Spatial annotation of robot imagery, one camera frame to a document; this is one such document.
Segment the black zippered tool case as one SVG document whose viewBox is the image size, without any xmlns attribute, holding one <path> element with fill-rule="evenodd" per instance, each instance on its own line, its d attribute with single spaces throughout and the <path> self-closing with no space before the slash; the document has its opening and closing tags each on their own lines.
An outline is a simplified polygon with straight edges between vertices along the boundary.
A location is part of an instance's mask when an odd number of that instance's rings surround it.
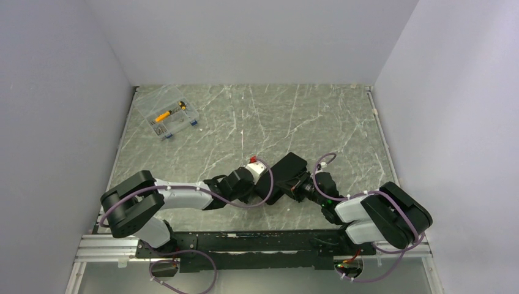
<svg viewBox="0 0 519 294">
<path fill-rule="evenodd" d="M 307 171 L 308 162 L 299 157 L 298 155 L 289 152 L 287 155 L 282 157 L 272 167 L 271 171 L 274 176 L 274 186 L 272 189 L 271 196 L 267 199 L 266 204 L 273 205 L 276 203 L 284 194 L 285 191 L 279 186 L 282 182 L 291 181 L 299 176 L 301 173 Z M 265 172 L 258 182 L 255 184 L 253 189 L 254 193 L 259 196 L 262 200 L 266 198 L 271 186 L 271 179 L 269 172 Z"/>
</svg>

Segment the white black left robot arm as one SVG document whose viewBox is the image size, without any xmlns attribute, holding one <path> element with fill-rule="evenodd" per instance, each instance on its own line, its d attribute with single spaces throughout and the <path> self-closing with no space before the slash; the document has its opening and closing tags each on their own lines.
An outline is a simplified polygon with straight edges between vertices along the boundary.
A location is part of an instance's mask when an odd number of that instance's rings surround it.
<svg viewBox="0 0 519 294">
<path fill-rule="evenodd" d="M 273 188 L 273 172 L 260 162 L 196 183 L 168 182 L 142 170 L 101 196 L 104 214 L 99 226 L 109 228 L 114 238 L 135 236 L 160 257 L 168 257 L 175 251 L 176 240 L 170 224 L 158 219 L 157 212 L 184 208 L 210 211 L 226 205 L 246 208 L 242 202 L 264 175 Z"/>
</svg>

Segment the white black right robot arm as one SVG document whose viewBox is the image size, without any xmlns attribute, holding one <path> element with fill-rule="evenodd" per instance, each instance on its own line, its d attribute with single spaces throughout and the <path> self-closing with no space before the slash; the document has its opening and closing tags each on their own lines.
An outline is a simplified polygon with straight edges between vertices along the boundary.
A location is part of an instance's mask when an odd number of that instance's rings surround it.
<svg viewBox="0 0 519 294">
<path fill-rule="evenodd" d="M 283 191 L 295 201 L 318 204 L 330 223 L 344 225 L 345 232 L 337 238 L 344 254 L 381 241 L 405 250 L 433 224 L 431 214 L 392 181 L 377 190 L 342 195 L 330 173 L 306 171 L 286 181 Z"/>
</svg>

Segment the small black yellow tool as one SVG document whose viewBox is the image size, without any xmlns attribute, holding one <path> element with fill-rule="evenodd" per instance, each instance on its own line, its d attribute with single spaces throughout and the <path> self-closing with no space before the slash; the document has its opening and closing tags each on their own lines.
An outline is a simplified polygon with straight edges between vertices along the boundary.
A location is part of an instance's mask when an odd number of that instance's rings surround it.
<svg viewBox="0 0 519 294">
<path fill-rule="evenodd" d="M 186 110 L 187 109 L 187 104 L 184 101 L 180 100 L 177 104 L 178 104 L 180 110 Z"/>
</svg>

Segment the clear plastic organizer box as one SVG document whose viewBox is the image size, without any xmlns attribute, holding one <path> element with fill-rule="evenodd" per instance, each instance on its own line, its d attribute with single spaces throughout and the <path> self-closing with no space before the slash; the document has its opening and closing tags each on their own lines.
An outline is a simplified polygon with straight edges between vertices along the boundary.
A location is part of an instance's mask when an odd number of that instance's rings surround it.
<svg viewBox="0 0 519 294">
<path fill-rule="evenodd" d="M 177 103 L 180 100 L 187 104 L 186 110 L 179 109 Z M 174 85 L 139 86 L 133 102 L 145 123 L 160 140 L 173 138 L 189 126 L 196 126 L 200 117 L 196 107 Z M 154 122 L 158 115 L 168 110 L 173 111 L 169 117 L 159 123 Z"/>
</svg>

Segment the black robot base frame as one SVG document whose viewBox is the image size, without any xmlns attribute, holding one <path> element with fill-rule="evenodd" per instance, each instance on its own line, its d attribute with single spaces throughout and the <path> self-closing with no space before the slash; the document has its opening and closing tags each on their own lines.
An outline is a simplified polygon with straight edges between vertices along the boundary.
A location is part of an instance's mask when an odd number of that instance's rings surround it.
<svg viewBox="0 0 519 294">
<path fill-rule="evenodd" d="M 354 244 L 339 228 L 323 230 L 277 230 L 249 232 L 176 232 L 174 240 L 151 250 L 138 242 L 138 259 L 176 258 L 180 273 L 211 270 L 201 251 L 218 270 L 313 268 L 332 270 L 344 258 L 376 254 L 370 243 Z"/>
</svg>

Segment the yellow handled screwdriver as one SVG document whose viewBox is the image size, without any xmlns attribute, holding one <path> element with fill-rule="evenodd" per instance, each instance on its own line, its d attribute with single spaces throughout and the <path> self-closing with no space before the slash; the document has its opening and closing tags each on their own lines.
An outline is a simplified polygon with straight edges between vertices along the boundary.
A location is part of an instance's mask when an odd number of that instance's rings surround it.
<svg viewBox="0 0 519 294">
<path fill-rule="evenodd" d="M 154 122 L 155 122 L 155 123 L 159 123 L 159 122 L 163 121 L 164 119 L 166 119 L 167 117 L 169 117 L 169 116 L 172 114 L 172 112 L 173 112 L 172 110 L 168 110 L 168 111 L 162 113 L 161 115 L 158 115 L 158 117 L 156 117 L 156 118 L 154 119 Z"/>
</svg>

